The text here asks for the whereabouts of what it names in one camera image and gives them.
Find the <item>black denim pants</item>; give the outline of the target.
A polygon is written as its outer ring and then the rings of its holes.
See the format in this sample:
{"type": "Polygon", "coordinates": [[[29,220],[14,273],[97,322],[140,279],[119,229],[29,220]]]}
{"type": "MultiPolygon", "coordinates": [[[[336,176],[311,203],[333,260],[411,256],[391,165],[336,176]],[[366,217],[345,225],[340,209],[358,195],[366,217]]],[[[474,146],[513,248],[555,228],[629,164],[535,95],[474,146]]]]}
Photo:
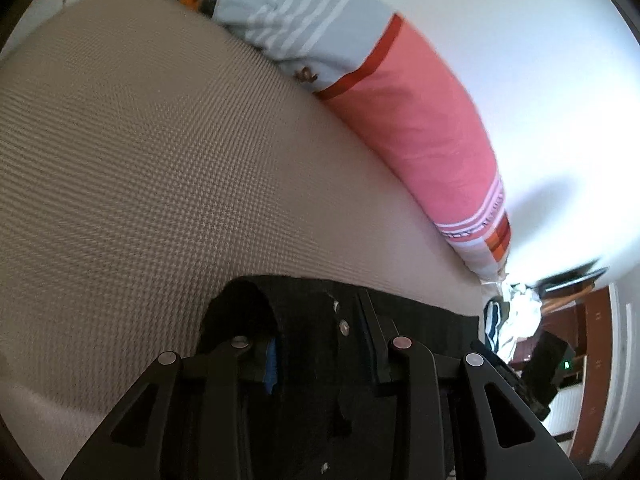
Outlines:
{"type": "Polygon", "coordinates": [[[380,290],[313,278],[242,276],[209,303],[196,351],[244,339],[238,364],[245,479],[403,479],[413,458],[446,478],[454,442],[410,448],[410,388],[386,344],[405,336],[460,358],[478,332],[465,316],[380,290]]]}

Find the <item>pink striped bolster pillow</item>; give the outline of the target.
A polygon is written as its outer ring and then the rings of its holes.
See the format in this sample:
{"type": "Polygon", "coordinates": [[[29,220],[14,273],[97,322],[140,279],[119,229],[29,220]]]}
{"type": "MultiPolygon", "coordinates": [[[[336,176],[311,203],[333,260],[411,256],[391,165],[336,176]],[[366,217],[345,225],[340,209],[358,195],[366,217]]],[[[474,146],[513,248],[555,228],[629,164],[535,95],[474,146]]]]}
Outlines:
{"type": "Polygon", "coordinates": [[[511,229],[468,92],[382,0],[216,0],[214,20],[296,79],[375,151],[465,265],[495,282],[511,229]]]}

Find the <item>green white striped garment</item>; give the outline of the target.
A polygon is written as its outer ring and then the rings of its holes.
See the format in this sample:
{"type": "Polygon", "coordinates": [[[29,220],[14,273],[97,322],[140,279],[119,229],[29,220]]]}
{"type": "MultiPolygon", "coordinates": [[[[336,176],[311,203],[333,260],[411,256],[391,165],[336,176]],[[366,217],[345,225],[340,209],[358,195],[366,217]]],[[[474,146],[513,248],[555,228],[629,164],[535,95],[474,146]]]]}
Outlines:
{"type": "Polygon", "coordinates": [[[542,301],[535,289],[523,284],[500,285],[500,295],[484,310],[485,344],[503,362],[514,357],[519,342],[533,336],[541,322],[542,301]]]}

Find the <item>brown wooden wardrobe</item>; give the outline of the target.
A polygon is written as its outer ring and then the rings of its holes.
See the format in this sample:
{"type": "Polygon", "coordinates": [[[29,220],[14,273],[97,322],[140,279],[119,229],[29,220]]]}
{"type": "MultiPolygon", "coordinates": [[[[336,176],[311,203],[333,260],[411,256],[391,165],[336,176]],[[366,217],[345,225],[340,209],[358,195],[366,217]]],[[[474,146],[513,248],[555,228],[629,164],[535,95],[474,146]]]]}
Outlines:
{"type": "Polygon", "coordinates": [[[577,465],[587,465],[603,428],[611,385],[613,322],[610,293],[587,287],[542,306],[541,322],[533,336],[518,342],[510,365],[517,372],[533,359],[543,333],[566,342],[574,356],[559,362],[558,392],[544,420],[549,434],[577,465]]]}

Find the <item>beige textured bed mattress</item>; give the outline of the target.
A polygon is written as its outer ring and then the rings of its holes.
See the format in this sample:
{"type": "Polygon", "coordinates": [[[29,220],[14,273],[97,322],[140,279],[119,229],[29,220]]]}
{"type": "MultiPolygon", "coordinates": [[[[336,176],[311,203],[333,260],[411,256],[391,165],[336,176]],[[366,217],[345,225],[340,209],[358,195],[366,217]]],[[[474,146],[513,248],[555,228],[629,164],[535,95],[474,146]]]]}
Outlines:
{"type": "Polygon", "coordinates": [[[375,154],[174,0],[82,0],[2,61],[1,415],[38,474],[248,274],[483,302],[375,154]]]}

